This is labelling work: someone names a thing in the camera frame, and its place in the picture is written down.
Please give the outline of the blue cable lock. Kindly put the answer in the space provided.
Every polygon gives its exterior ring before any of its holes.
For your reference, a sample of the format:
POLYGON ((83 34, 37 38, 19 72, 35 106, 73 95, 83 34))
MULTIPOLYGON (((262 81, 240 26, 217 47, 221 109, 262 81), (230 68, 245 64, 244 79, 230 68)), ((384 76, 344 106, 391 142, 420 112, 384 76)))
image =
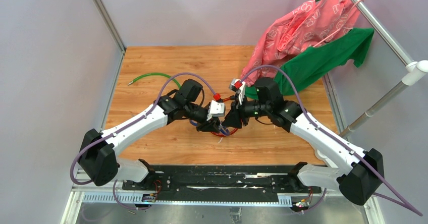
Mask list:
MULTIPOLYGON (((189 123, 195 127, 197 127, 197 122, 194 122, 193 120, 189 120, 189 123)), ((219 132, 211 132, 213 135, 218 136, 218 137, 227 137, 231 135, 231 132, 226 129, 226 128, 220 128, 219 132)))

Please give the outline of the red cable lock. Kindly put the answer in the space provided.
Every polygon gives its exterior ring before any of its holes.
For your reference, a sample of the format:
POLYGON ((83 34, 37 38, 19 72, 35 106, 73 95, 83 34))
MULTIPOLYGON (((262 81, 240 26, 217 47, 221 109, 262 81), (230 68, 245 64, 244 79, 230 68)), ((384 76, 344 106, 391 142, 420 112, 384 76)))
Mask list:
MULTIPOLYGON (((223 102, 227 102, 227 101, 234 100, 234 99, 235 99, 235 96, 229 96, 227 98, 224 98, 223 102)), ((238 131, 238 128, 234 128, 232 131, 229 131, 227 128, 221 127, 219 133, 211 132, 211 134, 213 134, 217 137, 229 137, 229 136, 234 135, 237 131, 238 131)))

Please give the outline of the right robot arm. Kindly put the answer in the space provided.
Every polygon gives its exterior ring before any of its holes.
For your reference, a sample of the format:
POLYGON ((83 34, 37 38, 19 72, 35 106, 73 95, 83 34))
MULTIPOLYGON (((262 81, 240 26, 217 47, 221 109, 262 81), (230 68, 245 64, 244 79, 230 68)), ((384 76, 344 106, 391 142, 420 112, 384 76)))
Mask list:
POLYGON ((223 126, 241 129, 248 125, 250 118, 268 117, 273 125, 308 142, 326 164, 296 164, 287 174, 292 191, 327 188, 339 191, 354 204, 364 205, 382 184, 382 154, 374 148, 366 151, 325 128, 300 104, 285 100, 272 78, 259 78, 255 87, 257 99, 248 100, 244 95, 245 83, 232 80, 230 89, 235 92, 235 99, 223 126))

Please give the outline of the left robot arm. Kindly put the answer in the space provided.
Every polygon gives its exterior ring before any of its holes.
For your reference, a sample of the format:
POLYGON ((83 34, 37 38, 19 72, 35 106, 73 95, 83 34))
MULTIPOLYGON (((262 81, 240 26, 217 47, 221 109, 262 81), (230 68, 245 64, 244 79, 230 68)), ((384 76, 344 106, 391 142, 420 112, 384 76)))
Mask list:
POLYGON ((220 132, 220 117, 225 104, 216 98, 207 106, 196 104, 203 86, 193 79, 184 81, 179 89, 160 96, 146 110, 127 121, 99 132, 85 133, 76 162, 89 177, 89 182, 103 186, 111 181, 135 182, 142 190, 154 186, 154 169, 144 160, 131 161, 118 156, 134 142, 150 132, 174 121, 192 120, 200 132, 220 132))

